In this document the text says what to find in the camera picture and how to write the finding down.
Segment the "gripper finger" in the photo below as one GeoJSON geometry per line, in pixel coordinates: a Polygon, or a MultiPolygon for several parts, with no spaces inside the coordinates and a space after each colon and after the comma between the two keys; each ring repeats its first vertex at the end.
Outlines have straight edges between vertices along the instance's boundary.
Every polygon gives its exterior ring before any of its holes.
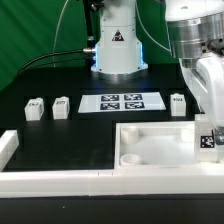
{"type": "Polygon", "coordinates": [[[224,129],[215,130],[215,143],[217,145],[224,145],[224,129]]]}

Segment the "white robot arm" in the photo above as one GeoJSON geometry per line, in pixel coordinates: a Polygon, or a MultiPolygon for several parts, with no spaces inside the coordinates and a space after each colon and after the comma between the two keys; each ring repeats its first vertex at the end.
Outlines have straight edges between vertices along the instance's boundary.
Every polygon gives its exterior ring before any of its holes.
{"type": "MultiPolygon", "coordinates": [[[[214,140],[224,145],[224,0],[159,0],[172,57],[185,83],[212,123],[214,140]]],[[[87,0],[100,13],[100,39],[92,74],[107,80],[129,79],[147,68],[136,37],[137,0],[87,0]]]]}

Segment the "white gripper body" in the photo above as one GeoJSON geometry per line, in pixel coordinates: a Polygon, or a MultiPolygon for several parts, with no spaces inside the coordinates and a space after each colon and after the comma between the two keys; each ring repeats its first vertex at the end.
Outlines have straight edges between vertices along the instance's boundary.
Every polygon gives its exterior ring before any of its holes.
{"type": "Polygon", "coordinates": [[[224,58],[210,53],[195,68],[181,65],[184,81],[216,129],[224,128],[224,58]]]}

